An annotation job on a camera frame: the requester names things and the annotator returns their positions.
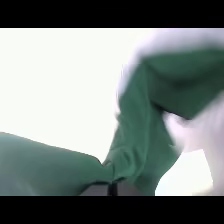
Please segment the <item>green cloth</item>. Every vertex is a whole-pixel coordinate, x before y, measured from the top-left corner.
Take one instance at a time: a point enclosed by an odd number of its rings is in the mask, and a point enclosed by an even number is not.
[[[154,195],[178,158],[163,112],[192,119],[224,89],[223,61],[224,50],[212,45],[144,54],[119,98],[119,126],[103,164],[0,134],[0,195],[79,195],[90,184],[120,179]]]

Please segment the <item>green garment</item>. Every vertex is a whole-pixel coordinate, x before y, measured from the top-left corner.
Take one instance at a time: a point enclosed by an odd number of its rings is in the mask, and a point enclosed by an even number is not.
[[[90,184],[119,179],[154,195],[178,158],[163,112],[192,119],[224,89],[223,61],[224,50],[212,44],[142,55],[119,98],[119,126],[103,164],[0,134],[0,195],[79,195]]]

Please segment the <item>green towel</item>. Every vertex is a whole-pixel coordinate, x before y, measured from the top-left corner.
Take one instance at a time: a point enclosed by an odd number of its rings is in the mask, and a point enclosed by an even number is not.
[[[154,195],[178,158],[162,115],[192,119],[224,89],[223,40],[223,29],[168,29],[142,46],[122,78],[119,125],[103,164],[0,134],[0,195],[79,195],[120,179]]]

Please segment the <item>dark green fabric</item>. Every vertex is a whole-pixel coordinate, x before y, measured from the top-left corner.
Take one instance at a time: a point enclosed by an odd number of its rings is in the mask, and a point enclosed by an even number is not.
[[[154,195],[178,158],[163,112],[193,118],[224,88],[223,61],[218,49],[142,58],[119,99],[119,126],[103,165],[89,155],[1,134],[0,195],[78,195],[91,183],[122,178]]]

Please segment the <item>green fabric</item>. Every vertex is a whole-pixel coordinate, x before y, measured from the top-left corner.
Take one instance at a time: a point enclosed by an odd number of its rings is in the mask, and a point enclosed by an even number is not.
[[[0,195],[79,195],[92,183],[122,178],[154,195],[178,158],[163,112],[186,119],[200,112],[224,88],[223,60],[224,51],[215,48],[143,57],[119,99],[119,126],[103,165],[89,155],[0,134]]]

